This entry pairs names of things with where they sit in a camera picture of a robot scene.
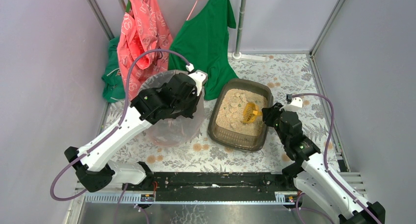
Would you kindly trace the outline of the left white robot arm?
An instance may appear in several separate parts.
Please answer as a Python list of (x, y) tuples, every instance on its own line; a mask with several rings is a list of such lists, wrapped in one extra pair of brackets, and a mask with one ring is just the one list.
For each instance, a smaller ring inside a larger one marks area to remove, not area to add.
[(137, 185), (146, 180), (150, 169), (144, 162), (118, 163), (112, 156), (134, 136), (157, 122), (177, 117), (193, 118), (201, 98), (207, 74), (196, 71), (174, 74), (168, 82), (141, 90), (118, 121), (89, 144), (69, 147), (64, 154), (79, 182), (89, 192), (96, 192), (111, 183)]

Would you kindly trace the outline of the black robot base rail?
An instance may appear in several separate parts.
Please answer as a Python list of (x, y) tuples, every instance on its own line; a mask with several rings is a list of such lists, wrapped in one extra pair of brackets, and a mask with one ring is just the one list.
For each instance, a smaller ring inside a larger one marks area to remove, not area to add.
[(285, 195), (289, 201), (298, 190), (282, 174), (154, 172), (128, 191), (146, 191), (156, 201), (275, 201)]

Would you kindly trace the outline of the yellow litter scoop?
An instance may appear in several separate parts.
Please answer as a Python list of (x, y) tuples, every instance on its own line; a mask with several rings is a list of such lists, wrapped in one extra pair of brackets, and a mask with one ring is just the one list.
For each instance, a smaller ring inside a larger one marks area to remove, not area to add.
[(259, 107), (253, 102), (248, 102), (243, 110), (243, 119), (241, 122), (244, 124), (251, 124), (258, 116), (262, 116)]

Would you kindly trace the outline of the trash bin with plastic liner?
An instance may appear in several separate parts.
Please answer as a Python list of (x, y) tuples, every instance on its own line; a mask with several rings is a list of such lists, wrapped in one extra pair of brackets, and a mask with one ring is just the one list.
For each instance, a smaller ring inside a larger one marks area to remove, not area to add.
[[(184, 71), (171, 70), (158, 73), (149, 77), (139, 88), (140, 91), (159, 87), (168, 82), (175, 74), (185, 73)], [(142, 132), (143, 140), (149, 141), (155, 146), (174, 147), (192, 140), (200, 132), (200, 127), (204, 117), (204, 96), (205, 91), (201, 92), (201, 98), (197, 103), (193, 118), (179, 116), (176, 119), (166, 119), (158, 121), (154, 126)]]

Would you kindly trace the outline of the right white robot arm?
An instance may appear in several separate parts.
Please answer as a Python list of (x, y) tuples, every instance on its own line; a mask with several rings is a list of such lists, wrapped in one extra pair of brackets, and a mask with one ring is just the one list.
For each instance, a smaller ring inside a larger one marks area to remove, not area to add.
[(371, 203), (331, 167), (318, 146), (303, 133), (291, 105), (263, 108), (263, 122), (275, 129), (293, 163), (282, 170), (287, 183), (318, 204), (335, 224), (383, 224), (386, 211)]

